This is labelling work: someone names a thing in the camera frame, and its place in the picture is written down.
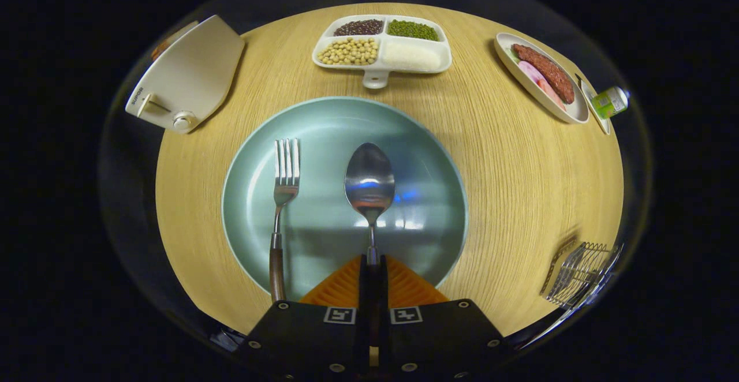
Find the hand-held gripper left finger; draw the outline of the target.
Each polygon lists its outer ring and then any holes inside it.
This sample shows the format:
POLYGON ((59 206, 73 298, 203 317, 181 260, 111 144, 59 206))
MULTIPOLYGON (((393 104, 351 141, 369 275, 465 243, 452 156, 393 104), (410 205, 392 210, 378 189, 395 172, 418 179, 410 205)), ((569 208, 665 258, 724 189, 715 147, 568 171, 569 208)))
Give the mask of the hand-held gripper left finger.
POLYGON ((370 371, 365 311, 281 300, 233 356, 272 381, 356 381, 370 371))

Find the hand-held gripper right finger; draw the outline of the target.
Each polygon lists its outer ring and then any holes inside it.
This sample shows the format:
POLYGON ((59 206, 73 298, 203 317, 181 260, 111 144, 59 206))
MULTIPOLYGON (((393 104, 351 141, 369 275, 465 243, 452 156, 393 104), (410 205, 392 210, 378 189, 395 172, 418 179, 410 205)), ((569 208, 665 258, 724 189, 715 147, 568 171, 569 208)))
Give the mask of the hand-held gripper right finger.
POLYGON ((381 258, 378 380, 482 381, 509 363, 509 343, 470 299, 390 307, 381 258))

